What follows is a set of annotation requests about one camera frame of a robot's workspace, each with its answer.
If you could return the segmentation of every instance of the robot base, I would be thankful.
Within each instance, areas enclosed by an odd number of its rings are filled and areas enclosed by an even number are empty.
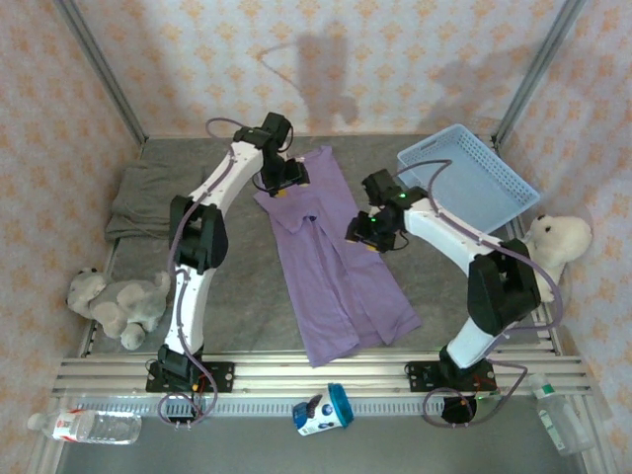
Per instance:
[[[235,378],[235,364],[233,362],[203,362],[202,365],[211,373],[217,384],[219,393],[230,393],[233,391],[233,382]],[[180,377],[170,376],[171,374],[161,367],[158,361],[154,361],[149,365],[149,376],[145,391],[147,393],[171,393],[195,391],[212,392],[210,383],[200,383],[199,387],[194,390],[191,384]]]
[[[447,378],[443,361],[412,361],[405,366],[411,392],[430,392],[436,388],[453,388],[459,392],[495,392],[498,390],[494,369],[481,360],[457,377]]]

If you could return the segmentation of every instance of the stuffed animal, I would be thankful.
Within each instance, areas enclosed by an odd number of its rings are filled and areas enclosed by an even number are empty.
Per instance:
[[[66,304],[84,318],[101,323],[106,336],[120,338],[133,351],[145,340],[145,333],[158,327],[170,286],[166,272],[158,274],[155,282],[112,282],[97,269],[83,269],[70,283]]]
[[[558,283],[564,266],[583,255],[592,239],[591,227],[579,217],[545,214],[533,219],[523,241],[531,260]],[[553,292],[540,273],[535,273],[535,279],[542,302],[553,301]]]

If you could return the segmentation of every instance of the plastic water bottle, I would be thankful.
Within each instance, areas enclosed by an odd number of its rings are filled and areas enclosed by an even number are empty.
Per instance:
[[[537,398],[540,420],[561,455],[575,454],[594,446],[571,404],[555,392],[544,375],[531,375],[529,383]]]
[[[62,441],[132,444],[140,434],[141,419],[133,413],[57,410],[31,415],[27,426]]]

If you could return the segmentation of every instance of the black mount plate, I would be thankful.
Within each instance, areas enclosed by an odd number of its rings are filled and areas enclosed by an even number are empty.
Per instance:
[[[235,363],[234,362],[203,362],[202,365],[210,372],[217,384],[217,391],[219,393],[231,393],[233,391],[233,383],[235,381]],[[149,365],[149,374],[147,376],[147,384],[145,390],[148,393],[170,393],[191,392],[191,387],[184,389],[182,384],[176,383],[176,381],[170,381],[165,377],[160,370],[160,366],[157,361],[153,361]],[[209,383],[203,385],[203,392],[212,392],[212,387]]]
[[[495,392],[498,390],[494,368],[486,360],[458,380],[446,380],[439,372],[439,361],[417,360],[405,366],[411,392],[430,392],[436,388],[453,388],[459,392]]]

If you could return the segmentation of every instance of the gray stuffed animal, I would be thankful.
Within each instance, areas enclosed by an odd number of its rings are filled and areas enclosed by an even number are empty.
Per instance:
[[[120,338],[133,351],[145,340],[145,333],[158,327],[170,286],[166,272],[158,274],[155,282],[112,282],[97,269],[83,269],[70,283],[66,304],[84,318],[101,323],[106,336]]]

